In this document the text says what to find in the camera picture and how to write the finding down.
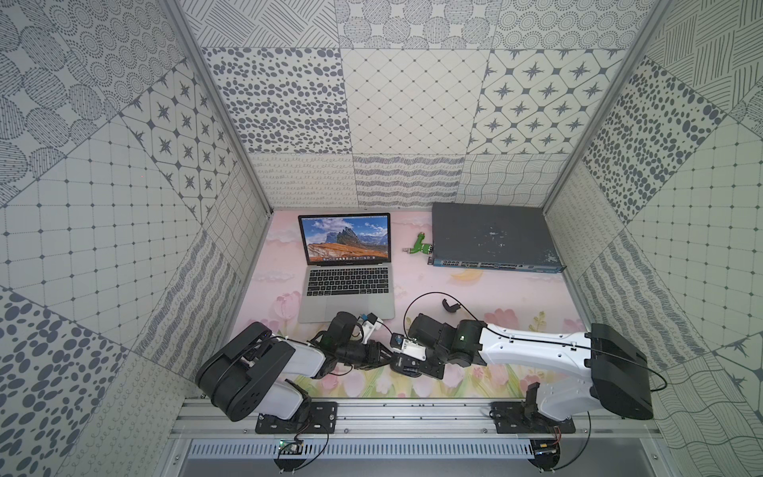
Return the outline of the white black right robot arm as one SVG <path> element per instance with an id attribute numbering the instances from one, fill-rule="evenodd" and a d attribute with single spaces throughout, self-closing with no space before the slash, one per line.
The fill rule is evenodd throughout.
<path id="1" fill-rule="evenodd" d="M 479 320 L 457 326 L 420 314 L 407 333 L 391 335 L 399 354 L 393 369 L 411 377 L 443 379 L 446 365 L 521 365 L 564 375 L 564 380 L 528 386 L 527 419 L 560 423 L 586 411 L 606 409 L 623 419 L 653 419 L 651 371 L 634 344 L 614 328 L 594 324 L 587 332 L 521 332 Z"/>

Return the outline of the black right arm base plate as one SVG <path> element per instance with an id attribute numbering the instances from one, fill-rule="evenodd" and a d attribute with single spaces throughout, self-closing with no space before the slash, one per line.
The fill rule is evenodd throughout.
<path id="1" fill-rule="evenodd" d="M 491 403 L 489 417 L 498 434 L 562 434 L 576 433 L 572 419 L 553 421 L 537 411 L 527 411 L 522 401 L 494 401 Z"/>

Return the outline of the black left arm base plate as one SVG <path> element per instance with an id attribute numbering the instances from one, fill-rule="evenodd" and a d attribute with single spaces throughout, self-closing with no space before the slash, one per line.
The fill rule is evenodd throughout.
<path id="1" fill-rule="evenodd" d="M 339 403 L 337 401 L 310 401 L 302 403 L 290 419 L 274 415 L 259 415 L 256 434 L 333 434 Z"/>

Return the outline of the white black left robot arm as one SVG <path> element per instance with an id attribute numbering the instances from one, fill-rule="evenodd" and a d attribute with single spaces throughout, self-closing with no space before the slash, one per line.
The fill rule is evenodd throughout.
<path id="1" fill-rule="evenodd" d="M 195 382 L 234 423 L 258 413 L 305 427 L 311 397 L 290 376 L 321 380 L 339 365 L 359 371 L 389 365 L 393 352 L 371 338 L 379 323 L 375 314 L 340 312 L 326 330 L 301 342 L 254 322 L 201 365 Z"/>

